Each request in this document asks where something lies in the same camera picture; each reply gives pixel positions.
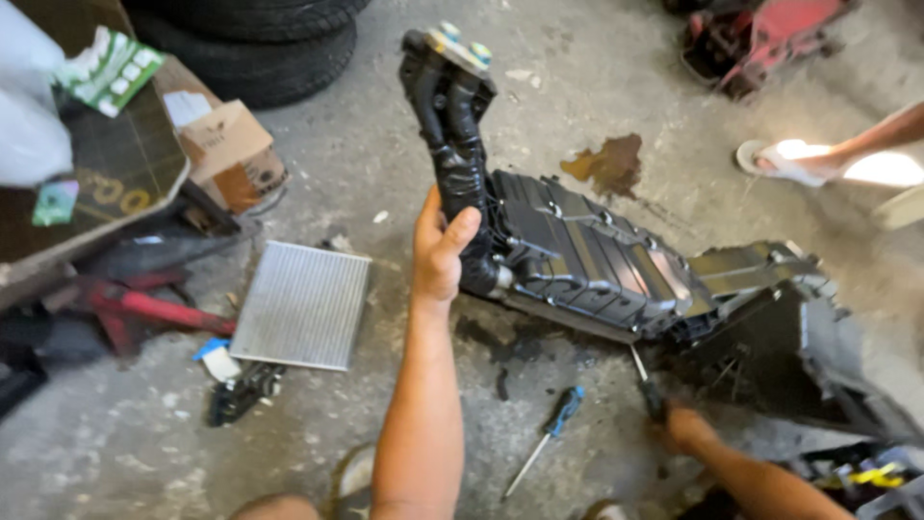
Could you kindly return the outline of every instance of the blue handle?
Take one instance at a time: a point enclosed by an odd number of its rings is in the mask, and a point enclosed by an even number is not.
[[[555,415],[553,415],[545,425],[545,433],[548,433],[552,437],[558,437],[562,433],[562,427],[565,425],[565,421],[575,414],[583,399],[583,388],[571,387],[565,390],[565,393],[562,394],[562,398],[558,401],[558,405],[555,407]]]

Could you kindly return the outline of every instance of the foot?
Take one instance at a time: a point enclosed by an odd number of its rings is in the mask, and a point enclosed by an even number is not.
[[[809,146],[802,141],[783,141],[774,146],[748,141],[736,152],[739,166],[751,175],[789,179],[819,187],[843,176],[845,160],[830,146]]]
[[[608,505],[597,513],[594,520],[628,520],[623,508],[618,505]]]
[[[346,463],[337,488],[336,520],[369,520],[372,507],[372,466],[375,447],[354,453]]]

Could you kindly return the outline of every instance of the knee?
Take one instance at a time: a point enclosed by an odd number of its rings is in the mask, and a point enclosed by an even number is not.
[[[319,520],[317,510],[305,497],[280,493],[248,502],[231,520]]]

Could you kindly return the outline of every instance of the screwdriver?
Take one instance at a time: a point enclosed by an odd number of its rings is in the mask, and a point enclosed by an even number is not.
[[[629,348],[632,349],[632,357],[635,358],[638,375],[641,376],[638,390],[641,391],[642,397],[645,398],[648,415],[656,424],[663,424],[667,421],[667,413],[664,411],[664,398],[661,392],[658,391],[658,387],[655,386],[654,381],[648,377],[648,371],[645,370],[645,365],[641,363],[641,357],[638,356],[635,345],[629,345]]]
[[[545,430],[545,437],[540,441],[539,446],[536,446],[536,449],[532,452],[532,455],[529,456],[529,459],[526,461],[526,464],[523,465],[523,469],[520,470],[517,478],[514,479],[514,483],[510,485],[510,488],[507,490],[507,493],[504,493],[504,498],[509,497],[514,489],[517,488],[519,481],[523,479],[523,476],[526,475],[526,472],[529,470],[529,467],[532,466],[532,463],[536,462],[536,457],[539,456],[539,452],[542,451],[542,448],[545,448],[545,443],[549,441],[551,437],[558,437],[562,433],[562,427],[565,425],[565,421],[571,418],[572,415],[578,410],[581,400],[584,399],[584,389],[581,387],[571,387],[568,390],[565,390],[565,393],[562,394],[561,399],[558,400],[558,405],[555,406],[555,414],[549,419],[549,422],[546,423],[543,430]]]

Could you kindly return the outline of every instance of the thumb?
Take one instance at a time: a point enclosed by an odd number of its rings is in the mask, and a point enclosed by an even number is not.
[[[471,239],[475,238],[480,223],[480,211],[471,206],[463,209],[446,228],[446,233],[443,234],[437,248],[441,253],[458,256]]]

